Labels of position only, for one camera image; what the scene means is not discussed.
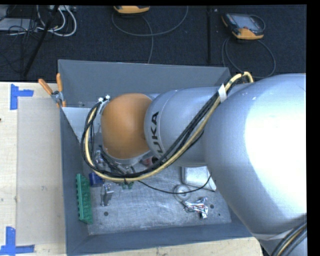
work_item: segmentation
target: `blue tape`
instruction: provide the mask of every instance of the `blue tape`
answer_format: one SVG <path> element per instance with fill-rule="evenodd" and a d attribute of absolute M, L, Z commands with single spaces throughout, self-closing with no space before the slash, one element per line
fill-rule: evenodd
<path fill-rule="evenodd" d="M 12 83 L 10 95 L 10 110 L 16 110 L 18 108 L 18 97 L 32 97 L 33 95 L 33 90 L 19 90 L 19 87 L 15 86 Z"/>
<path fill-rule="evenodd" d="M 16 230 L 13 227 L 5 228 L 5 245 L 0 248 L 0 255 L 16 256 L 16 254 L 33 253 L 35 245 L 16 246 Z"/>

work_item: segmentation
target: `metal bracket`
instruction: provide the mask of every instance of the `metal bracket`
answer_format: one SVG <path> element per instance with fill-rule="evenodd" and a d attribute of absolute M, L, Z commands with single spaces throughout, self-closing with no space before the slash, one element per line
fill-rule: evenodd
<path fill-rule="evenodd" d="M 114 191 L 111 190 L 111 184 L 101 186 L 101 206 L 108 206 Z"/>

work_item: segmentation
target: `small metal object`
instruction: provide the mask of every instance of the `small metal object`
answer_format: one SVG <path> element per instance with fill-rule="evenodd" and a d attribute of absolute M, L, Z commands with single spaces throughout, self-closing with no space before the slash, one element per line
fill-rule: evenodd
<path fill-rule="evenodd" d="M 111 190 L 111 184 L 101 186 L 101 206 L 108 206 L 114 191 Z"/>
<path fill-rule="evenodd" d="M 197 212 L 201 214 L 203 219 L 206 219 L 209 211 L 208 206 L 205 205 L 206 200 L 208 200 L 208 198 L 205 196 L 195 202 L 183 201 L 182 203 L 184 204 L 184 210 L 187 213 Z"/>
<path fill-rule="evenodd" d="M 208 180 L 210 173 L 207 166 L 182 167 L 182 183 L 194 187 L 202 187 Z M 206 190 L 216 191 L 217 187 L 213 179 L 204 186 Z"/>
<path fill-rule="evenodd" d="M 174 197 L 178 202 L 182 203 L 190 198 L 191 194 L 188 193 L 189 191 L 190 189 L 188 186 L 178 185 L 175 187 L 174 192 L 179 194 L 174 194 Z"/>

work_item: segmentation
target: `yellow cable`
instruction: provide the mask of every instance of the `yellow cable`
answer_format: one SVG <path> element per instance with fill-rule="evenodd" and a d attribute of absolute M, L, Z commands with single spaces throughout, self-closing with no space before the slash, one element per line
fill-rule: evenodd
<path fill-rule="evenodd" d="M 239 78 L 241 78 L 242 76 L 247 76 L 249 78 L 249 82 L 252 83 L 254 80 L 251 76 L 251 74 L 249 72 L 244 72 L 243 74 L 236 74 L 235 76 L 233 76 L 229 82 L 225 85 L 225 91 L 227 92 L 232 84 L 238 80 Z M 197 138 L 197 136 L 200 134 L 200 132 L 204 129 L 205 125 L 207 124 L 209 118 L 211 117 L 211 115 L 213 114 L 213 112 L 216 110 L 216 108 L 218 107 L 218 105 L 220 104 L 220 96 L 217 97 L 217 99 L 215 100 L 214 104 L 212 105 L 212 107 L 210 108 L 210 110 L 208 111 L 208 113 L 206 114 L 206 116 L 204 117 L 203 121 L 201 122 L 201 124 L 199 125 L 199 127 L 195 130 L 194 134 L 190 137 L 190 139 L 182 146 L 182 148 L 175 153 L 173 156 L 171 156 L 169 158 L 168 161 L 166 161 L 163 165 L 161 165 L 160 167 L 158 167 L 157 169 L 148 172 L 144 175 L 141 175 L 139 177 L 133 177 L 133 178 L 118 178 L 118 177 L 111 177 L 105 174 L 102 174 L 96 170 L 93 169 L 93 171 L 102 179 L 105 180 L 109 180 L 112 182 L 123 182 L 124 180 L 126 182 L 135 182 L 135 181 L 140 181 L 143 179 L 146 179 L 148 177 L 151 177 L 153 175 L 158 174 L 159 172 L 161 172 L 163 169 L 167 168 L 168 166 L 170 166 L 176 159 L 178 159 L 188 148 L 189 146 L 193 143 L 194 139 Z M 97 107 L 92 111 L 89 119 L 88 119 L 88 123 L 92 120 L 95 112 L 97 111 Z M 89 143 L 88 143 L 88 138 L 89 138 L 89 129 L 87 129 L 87 131 L 85 132 L 85 138 L 84 138 L 84 151 L 85 151 L 85 155 L 87 160 L 89 161 L 89 163 L 94 166 L 92 159 L 90 158 L 90 154 L 89 154 Z"/>

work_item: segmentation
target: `orange object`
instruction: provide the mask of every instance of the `orange object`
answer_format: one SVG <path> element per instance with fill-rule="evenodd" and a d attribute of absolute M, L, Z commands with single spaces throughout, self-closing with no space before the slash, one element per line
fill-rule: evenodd
<path fill-rule="evenodd" d="M 49 94 L 51 95 L 54 91 L 49 87 L 49 85 L 46 83 L 45 80 L 43 80 L 42 78 L 40 78 L 38 80 L 38 83 L 43 87 L 43 89 Z"/>
<path fill-rule="evenodd" d="M 141 93 L 115 97 L 104 108 L 101 131 L 104 150 L 114 158 L 129 159 L 149 151 L 144 121 L 151 99 Z"/>
<path fill-rule="evenodd" d="M 59 92 L 62 92 L 63 86 L 62 86 L 62 81 L 61 81 L 61 75 L 60 75 L 60 73 L 57 73 L 57 74 L 56 74 L 56 83 L 57 83 L 57 85 L 58 85 L 58 91 L 59 91 Z"/>

